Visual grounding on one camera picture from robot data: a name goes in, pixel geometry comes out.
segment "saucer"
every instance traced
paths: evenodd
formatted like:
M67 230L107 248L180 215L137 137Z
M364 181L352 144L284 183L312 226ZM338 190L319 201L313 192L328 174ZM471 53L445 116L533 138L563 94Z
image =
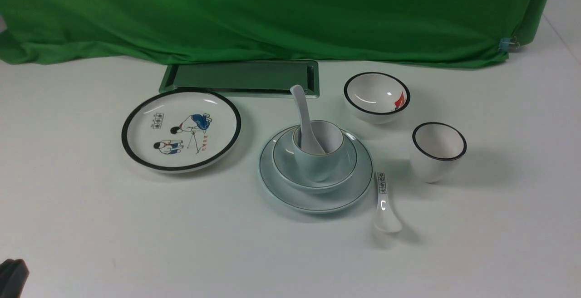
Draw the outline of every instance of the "saucer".
M297 126L286 131L280 139L276 141L274 149L272 150L272 160L274 161L276 172L278 172L284 180L289 181L293 187L301 191L309 193L326 193L336 189L338 185L343 181L346 181L347 178L353 174L357 162L357 151L355 150L355 146L353 146L351 140L346 137L345 150L334 174L326 180L319 182L306 178L300 171L293 153L292 136L293 131L296 128Z
M260 154L259 178L272 197L303 213L326 214L346 209L364 196L363 194L367 192L373 179L371 156L365 146L354 135L345 130L342 130L343 133L357 151L357 162L353 174L340 186L340 189L323 195L313 195L301 192L285 181L276 171L272 161L272 151L276 141L292 128L294 127L278 132L268 141Z

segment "small bowl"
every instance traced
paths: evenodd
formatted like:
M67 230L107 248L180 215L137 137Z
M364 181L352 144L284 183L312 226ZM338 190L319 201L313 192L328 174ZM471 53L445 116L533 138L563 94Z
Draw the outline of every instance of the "small bowl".
M371 124L392 122L409 105L409 89L385 73L360 73L345 83L345 104L353 115Z
M324 181L315 182L305 177L301 172L295 152L293 151L293 133L298 127L287 130L274 145L272 150L272 161L274 162L276 173L287 182L292 188L302 192L320 194L329 193L341 186L353 175L357 164L357 150L351 141L345 139L345 149L340 157L336 172Z

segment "red flag print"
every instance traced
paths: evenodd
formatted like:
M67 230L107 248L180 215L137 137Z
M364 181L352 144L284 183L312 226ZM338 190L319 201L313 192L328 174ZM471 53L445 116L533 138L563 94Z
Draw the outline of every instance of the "red flag print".
M401 96L400 96L399 100L396 100L395 104L396 104L396 110L398 110L398 108L401 108L403 106L403 104L405 104L405 97L403 96L403 92L401 92Z

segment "spoon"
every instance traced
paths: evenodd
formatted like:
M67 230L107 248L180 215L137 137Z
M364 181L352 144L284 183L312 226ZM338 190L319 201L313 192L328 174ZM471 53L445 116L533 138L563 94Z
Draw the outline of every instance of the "spoon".
M375 180L377 183L377 209L373 217L373 225L377 230L387 234L400 232L401 223L389 205L388 185L385 182L385 174L377 172Z
M312 155L323 155L325 151L321 144L315 138L313 128L311 128L311 119L309 118L309 108L307 107L307 98L301 85L295 85L290 88L293 98L295 98L296 107L299 108L300 116L300 139L299 147L306 153Z

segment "cup rim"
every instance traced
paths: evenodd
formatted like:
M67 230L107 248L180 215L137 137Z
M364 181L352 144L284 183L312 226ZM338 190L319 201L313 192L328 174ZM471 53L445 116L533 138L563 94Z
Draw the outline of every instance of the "cup rim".
M310 155L310 156L327 156L327 155L331 155L333 153L335 153L336 151L338 151L341 147L343 147L343 145L345 144L345 135L343 133L343 131L341 130L340 127L338 127L336 124L332 123L332 122L326 122L325 120L311 120L311 123L313 122L325 122L328 123L330 125L332 125L333 127L337 128L339 130L339 132L341 133L341 145L339 145L339 147L337 147L334 151L330 151L329 153L325 153L325 154L311 154L311 153L307 153L306 151L303 151L303 149L297 145L296 141L295 141L295 133L300 130L300 125L296 127L296 129L293 131L292 133L292 143L293 145L299 149L299 151L302 151L304 154Z
M418 141L415 140L415 135L416 135L416 133L418 132L418 130L420 128L422 128L424 126L429 126L430 124L437 124L437 125L440 125L440 126L445 126L445 127L454 129L454 131L456 131L458 133L458 135L460 136L460 138L462 139L462 143L463 143L462 152L460 152L458 155L456 155L454 157L449 157L447 159L444 159L442 157L436 157L434 155L431 155L427 151L424 151L421 147L419 147ZM459 158L461 158L466 153L466 150L468 148L468 145L466 143L466 139L464 138L464 136L462 135L462 133L459 132L458 129L450 126L449 124L445 124L445 123L442 123L442 122L424 122L424 123L422 123L421 125L415 127L414 132L411 134L411 139L413 140L415 147L419 151L421 151L424 155L426 155L428 157L431 157L432 159L438 160L438 161L454 161L454 160L458 160Z

